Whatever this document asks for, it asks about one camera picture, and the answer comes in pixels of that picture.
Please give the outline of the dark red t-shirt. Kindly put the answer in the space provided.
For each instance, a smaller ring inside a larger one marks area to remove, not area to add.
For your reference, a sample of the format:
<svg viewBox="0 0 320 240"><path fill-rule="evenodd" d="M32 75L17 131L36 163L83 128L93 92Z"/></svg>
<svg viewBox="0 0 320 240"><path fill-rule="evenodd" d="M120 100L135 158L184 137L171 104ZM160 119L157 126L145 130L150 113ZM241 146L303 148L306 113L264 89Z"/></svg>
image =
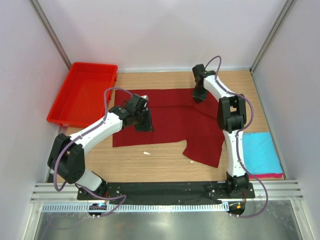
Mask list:
<svg viewBox="0 0 320 240"><path fill-rule="evenodd" d="M223 131L218 126L218 101L209 94L195 102L192 88L136 89L133 94L146 95L151 112L151 132L137 131L133 126L113 134L112 146L174 143L185 140L183 154L190 160L217 168L220 163Z"/></svg>

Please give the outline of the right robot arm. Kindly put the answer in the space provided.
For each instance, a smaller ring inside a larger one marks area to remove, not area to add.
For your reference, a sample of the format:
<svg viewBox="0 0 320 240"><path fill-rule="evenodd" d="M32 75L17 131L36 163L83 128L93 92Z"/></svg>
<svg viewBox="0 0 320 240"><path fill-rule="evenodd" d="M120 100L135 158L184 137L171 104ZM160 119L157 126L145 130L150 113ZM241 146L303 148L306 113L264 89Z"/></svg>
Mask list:
<svg viewBox="0 0 320 240"><path fill-rule="evenodd" d="M228 155L225 192L231 198L239 198L249 187L243 153L246 101L243 95L231 91L215 71L206 70L203 64L195 65L192 73L195 80L193 99L200 103L210 94L218 101L217 124L223 132Z"/></svg>

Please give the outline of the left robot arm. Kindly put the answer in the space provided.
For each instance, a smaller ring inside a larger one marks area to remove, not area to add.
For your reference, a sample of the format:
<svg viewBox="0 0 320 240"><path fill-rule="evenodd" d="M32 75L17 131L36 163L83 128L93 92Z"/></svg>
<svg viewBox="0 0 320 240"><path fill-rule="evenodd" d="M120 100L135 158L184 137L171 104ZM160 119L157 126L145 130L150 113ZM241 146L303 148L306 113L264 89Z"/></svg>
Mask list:
<svg viewBox="0 0 320 240"><path fill-rule="evenodd" d="M95 200L106 198L106 181L86 168L85 156L97 144L124 128L134 126L140 132L152 132L151 111L146 95L132 94L124 106L114 106L108 113L88 126L72 134L59 134L54 142L47 165L53 176L60 176L65 183L74 184Z"/></svg>

